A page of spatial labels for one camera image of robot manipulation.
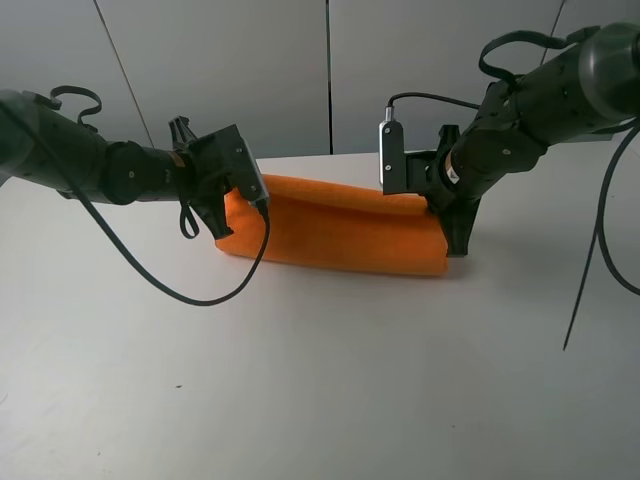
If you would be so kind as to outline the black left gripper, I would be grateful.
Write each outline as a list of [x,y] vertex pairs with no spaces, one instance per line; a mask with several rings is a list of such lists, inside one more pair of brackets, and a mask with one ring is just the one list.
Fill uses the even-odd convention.
[[173,150],[189,171],[187,198],[192,209],[215,240],[231,236],[234,231],[227,223],[225,196],[233,190],[239,193],[231,182],[229,162],[233,147],[245,141],[238,126],[231,124],[197,137],[189,119],[178,116],[169,122],[169,128]]

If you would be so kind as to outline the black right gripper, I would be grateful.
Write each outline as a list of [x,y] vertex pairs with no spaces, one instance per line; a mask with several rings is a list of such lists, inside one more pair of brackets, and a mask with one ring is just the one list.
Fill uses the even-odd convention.
[[448,154],[460,137],[457,125],[444,125],[435,150],[405,154],[409,193],[424,197],[430,211],[439,213],[439,222],[447,242],[447,256],[462,258],[468,247],[481,198],[460,197],[453,193],[447,176]]

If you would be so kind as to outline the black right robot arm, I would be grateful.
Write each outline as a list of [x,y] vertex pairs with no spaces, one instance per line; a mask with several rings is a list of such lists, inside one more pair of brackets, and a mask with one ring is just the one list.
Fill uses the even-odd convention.
[[[522,42],[557,51],[526,74],[484,59]],[[531,170],[547,150],[573,138],[613,134],[639,120],[639,28],[630,23],[585,27],[565,38],[519,30],[481,50],[492,77],[464,131],[447,125],[433,153],[403,153],[400,172],[385,175],[387,193],[423,196],[444,233],[447,254],[464,257],[482,196],[505,175]]]

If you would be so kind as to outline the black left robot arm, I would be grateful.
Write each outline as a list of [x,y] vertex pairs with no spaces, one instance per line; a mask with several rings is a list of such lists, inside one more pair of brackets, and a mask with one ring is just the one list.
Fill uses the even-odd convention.
[[[2,105],[23,122],[20,126],[7,116],[1,118],[2,175],[52,188],[66,199],[74,198],[72,189],[77,187],[97,203],[177,201],[180,229],[188,239],[198,235],[200,223],[215,239],[232,234],[225,210],[225,197],[232,190],[251,204],[267,199],[263,177],[237,126],[196,136],[188,118],[178,116],[169,124],[169,150],[133,141],[108,141],[83,119],[70,120],[59,114],[59,98],[64,94],[100,99],[75,86],[56,87],[49,96],[2,91]],[[63,173],[24,126],[52,149]]]

